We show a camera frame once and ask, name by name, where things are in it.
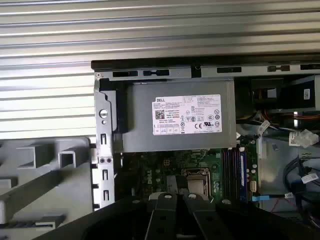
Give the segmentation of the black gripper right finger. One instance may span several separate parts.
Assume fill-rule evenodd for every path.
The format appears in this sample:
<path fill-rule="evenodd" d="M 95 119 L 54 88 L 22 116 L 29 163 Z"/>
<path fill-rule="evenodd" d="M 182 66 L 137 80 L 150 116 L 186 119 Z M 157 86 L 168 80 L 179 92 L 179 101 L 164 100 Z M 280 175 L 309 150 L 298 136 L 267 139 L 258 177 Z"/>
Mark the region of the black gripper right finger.
<path fill-rule="evenodd" d="M 204 240 L 318 240 L 319 230 L 275 215 L 253 204 L 211 203 L 206 195 L 191 192 L 185 176 L 176 177 L 183 197 Z"/>

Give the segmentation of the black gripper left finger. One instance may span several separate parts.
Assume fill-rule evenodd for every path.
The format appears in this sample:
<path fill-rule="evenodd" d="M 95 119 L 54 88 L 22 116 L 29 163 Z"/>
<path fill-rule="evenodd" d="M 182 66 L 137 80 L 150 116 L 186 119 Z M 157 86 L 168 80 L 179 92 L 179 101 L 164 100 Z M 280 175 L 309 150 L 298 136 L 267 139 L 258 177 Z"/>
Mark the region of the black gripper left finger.
<path fill-rule="evenodd" d="M 177 195 L 120 199 L 38 237 L 40 240 L 173 240 Z"/>

